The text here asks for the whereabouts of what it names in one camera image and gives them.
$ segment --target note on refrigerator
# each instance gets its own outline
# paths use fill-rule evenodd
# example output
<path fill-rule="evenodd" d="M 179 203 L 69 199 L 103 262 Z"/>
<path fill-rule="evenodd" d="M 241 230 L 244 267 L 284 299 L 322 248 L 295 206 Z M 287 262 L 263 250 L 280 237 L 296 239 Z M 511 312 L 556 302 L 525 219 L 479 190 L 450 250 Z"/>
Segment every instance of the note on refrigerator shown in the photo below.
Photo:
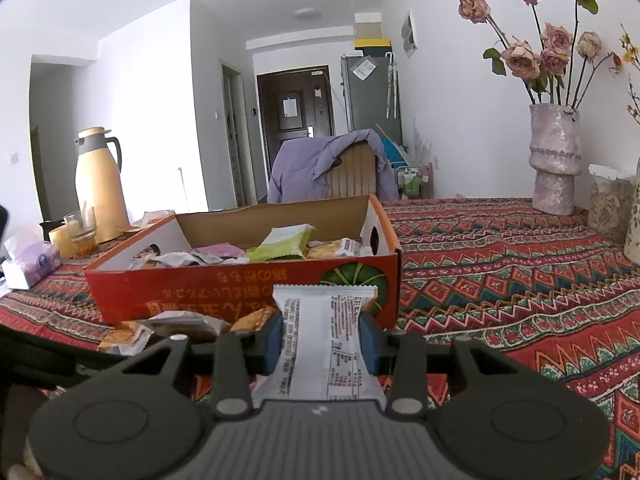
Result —
<path fill-rule="evenodd" d="M 372 60 L 366 57 L 365 59 L 362 60 L 362 63 L 354 66 L 351 69 L 351 71 L 356 76 L 358 76 L 359 79 L 364 81 L 367 77 L 369 77 L 371 72 L 373 72 L 375 69 L 376 69 L 375 63 L 373 63 Z"/>

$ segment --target patterned tablecloth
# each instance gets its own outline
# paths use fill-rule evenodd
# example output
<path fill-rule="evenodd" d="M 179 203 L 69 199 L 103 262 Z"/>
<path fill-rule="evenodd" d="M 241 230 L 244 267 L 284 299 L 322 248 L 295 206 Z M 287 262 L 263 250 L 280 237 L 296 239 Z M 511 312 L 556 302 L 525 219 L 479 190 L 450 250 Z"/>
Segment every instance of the patterned tablecloth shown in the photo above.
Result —
<path fill-rule="evenodd" d="M 587 229 L 585 211 L 550 216 L 530 200 L 385 208 L 404 250 L 399 327 L 430 342 L 482 338 L 589 397 L 610 421 L 598 480 L 640 478 L 640 268 L 622 247 Z M 86 263 L 68 260 L 32 290 L 0 299 L 0 323 L 95 348 L 107 328 Z M 435 404 L 446 401 L 445 378 L 430 376 L 429 390 Z"/>

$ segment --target ceiling light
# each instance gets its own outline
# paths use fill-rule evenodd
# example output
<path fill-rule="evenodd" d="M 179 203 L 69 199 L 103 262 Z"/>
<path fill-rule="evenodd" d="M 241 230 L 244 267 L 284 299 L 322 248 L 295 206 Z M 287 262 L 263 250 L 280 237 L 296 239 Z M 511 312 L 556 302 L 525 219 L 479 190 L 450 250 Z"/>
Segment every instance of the ceiling light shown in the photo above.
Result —
<path fill-rule="evenodd" d="M 298 9 L 293 15 L 299 20 L 317 20 L 322 16 L 322 13 L 317 9 L 311 7 L 305 7 L 304 9 Z"/>

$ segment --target pumpkin illustration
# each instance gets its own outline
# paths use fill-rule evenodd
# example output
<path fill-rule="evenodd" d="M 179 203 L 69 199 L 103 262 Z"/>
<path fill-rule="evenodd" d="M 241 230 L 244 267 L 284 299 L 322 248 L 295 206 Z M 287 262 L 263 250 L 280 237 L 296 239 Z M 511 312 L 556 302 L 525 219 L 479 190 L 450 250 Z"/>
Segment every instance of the pumpkin illustration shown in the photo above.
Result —
<path fill-rule="evenodd" d="M 343 264 L 329 270 L 320 278 L 320 285 L 375 285 L 378 288 L 378 297 L 366 308 L 373 317 L 376 317 L 386 305 L 389 291 L 389 280 L 384 272 L 359 262 Z"/>

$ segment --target refrigerator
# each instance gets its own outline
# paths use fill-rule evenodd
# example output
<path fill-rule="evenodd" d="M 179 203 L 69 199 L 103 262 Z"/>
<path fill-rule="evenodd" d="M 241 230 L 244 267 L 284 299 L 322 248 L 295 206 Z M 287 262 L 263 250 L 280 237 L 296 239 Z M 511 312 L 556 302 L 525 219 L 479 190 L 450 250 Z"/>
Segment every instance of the refrigerator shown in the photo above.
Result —
<path fill-rule="evenodd" d="M 398 96 L 398 114 L 394 118 L 393 91 L 389 118 L 386 118 L 386 87 L 389 58 L 372 57 L 375 69 L 361 80 L 353 73 L 354 66 L 362 62 L 362 57 L 342 57 L 342 82 L 344 101 L 347 111 L 347 126 L 354 130 L 374 130 L 383 137 L 380 128 L 393 142 L 402 146 L 402 127 L 400 125 L 400 98 Z"/>

